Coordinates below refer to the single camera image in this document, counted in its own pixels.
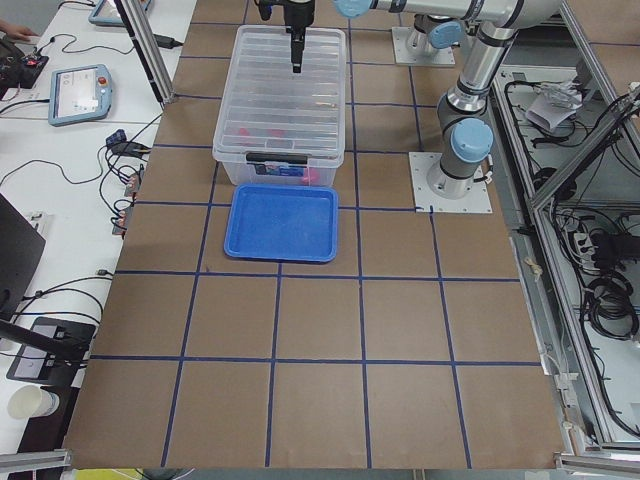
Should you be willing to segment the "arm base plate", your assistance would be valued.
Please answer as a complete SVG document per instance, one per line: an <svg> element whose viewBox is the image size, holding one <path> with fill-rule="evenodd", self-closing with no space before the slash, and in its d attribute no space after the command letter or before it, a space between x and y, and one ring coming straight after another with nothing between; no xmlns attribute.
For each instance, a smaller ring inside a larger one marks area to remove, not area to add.
<svg viewBox="0 0 640 480"><path fill-rule="evenodd" d="M439 152L410 152L409 164L415 210L423 213L492 214L489 169L478 165L471 178L457 180L441 169Z"/></svg>
<svg viewBox="0 0 640 480"><path fill-rule="evenodd" d="M393 27L391 36L396 64L443 68L455 66L451 47L436 49L425 33L413 27Z"/></svg>

